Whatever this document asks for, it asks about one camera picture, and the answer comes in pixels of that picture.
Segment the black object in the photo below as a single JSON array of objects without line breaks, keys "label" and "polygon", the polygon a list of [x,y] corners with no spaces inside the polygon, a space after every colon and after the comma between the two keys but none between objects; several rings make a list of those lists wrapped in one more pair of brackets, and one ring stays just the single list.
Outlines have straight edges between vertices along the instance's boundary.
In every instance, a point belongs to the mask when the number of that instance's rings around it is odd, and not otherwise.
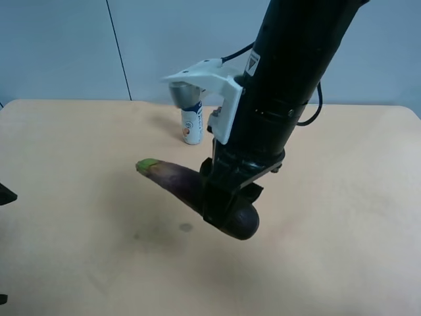
[{"label": "black object", "polygon": [[[0,183],[0,205],[16,201],[18,196]],[[0,305],[7,303],[7,295],[0,294]]]},{"label": "black object", "polygon": [[18,196],[0,183],[0,206],[16,201]]},{"label": "black object", "polygon": [[262,190],[253,181],[279,170],[289,136],[366,2],[271,0],[253,46],[259,56],[254,74],[246,68],[236,78],[243,95],[230,139],[226,145],[214,140],[212,160],[201,167],[208,223],[224,228],[238,210],[237,200],[252,203]]},{"label": "black object", "polygon": [[7,303],[7,295],[0,294],[0,305],[4,305]]}]

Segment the table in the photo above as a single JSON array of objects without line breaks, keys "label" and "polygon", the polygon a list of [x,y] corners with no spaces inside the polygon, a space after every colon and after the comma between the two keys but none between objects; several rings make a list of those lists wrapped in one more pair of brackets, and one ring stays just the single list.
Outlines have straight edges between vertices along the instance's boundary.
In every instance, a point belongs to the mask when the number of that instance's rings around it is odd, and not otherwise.
[{"label": "table", "polygon": [[327,105],[285,150],[258,181],[260,228],[241,242],[135,170],[146,157],[198,169],[211,154],[209,134],[181,141],[177,109],[12,102],[0,182],[19,197],[0,208],[0,314],[419,315],[416,115]]}]

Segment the white can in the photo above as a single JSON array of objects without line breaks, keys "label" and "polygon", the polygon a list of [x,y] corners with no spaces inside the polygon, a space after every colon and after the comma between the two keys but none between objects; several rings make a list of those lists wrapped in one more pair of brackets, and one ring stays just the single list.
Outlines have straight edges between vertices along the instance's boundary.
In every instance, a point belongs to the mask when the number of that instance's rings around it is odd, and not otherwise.
[{"label": "white can", "polygon": [[182,109],[183,139],[189,145],[200,144],[203,139],[203,106],[202,101],[194,106]]}]

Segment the eggplant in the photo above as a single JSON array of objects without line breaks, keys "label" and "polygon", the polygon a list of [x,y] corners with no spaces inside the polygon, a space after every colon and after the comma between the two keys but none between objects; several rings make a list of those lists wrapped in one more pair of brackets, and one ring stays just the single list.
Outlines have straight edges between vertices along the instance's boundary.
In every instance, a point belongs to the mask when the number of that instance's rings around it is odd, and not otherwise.
[{"label": "eggplant", "polygon": [[[141,160],[136,163],[136,170],[203,216],[204,184],[199,172],[158,159]],[[255,234],[258,227],[259,214],[256,209],[249,201],[238,197],[235,213],[219,230],[239,240],[246,240]]]}]

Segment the wall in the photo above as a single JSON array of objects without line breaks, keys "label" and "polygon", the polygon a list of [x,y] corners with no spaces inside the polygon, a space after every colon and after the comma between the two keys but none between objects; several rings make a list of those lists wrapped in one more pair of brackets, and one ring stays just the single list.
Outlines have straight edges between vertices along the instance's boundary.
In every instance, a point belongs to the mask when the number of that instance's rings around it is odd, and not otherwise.
[{"label": "wall", "polygon": [[[27,7],[33,2],[44,8]],[[252,42],[268,2],[109,0],[132,98],[170,102],[159,79]],[[1,37],[11,42],[0,51],[0,101],[128,98],[106,0],[0,7]],[[326,102],[401,104],[421,116],[419,12],[419,0],[365,5],[323,77]],[[246,58],[234,65],[243,68]]]},{"label": "wall", "polygon": [[0,102],[127,99],[104,0],[1,0]]}]

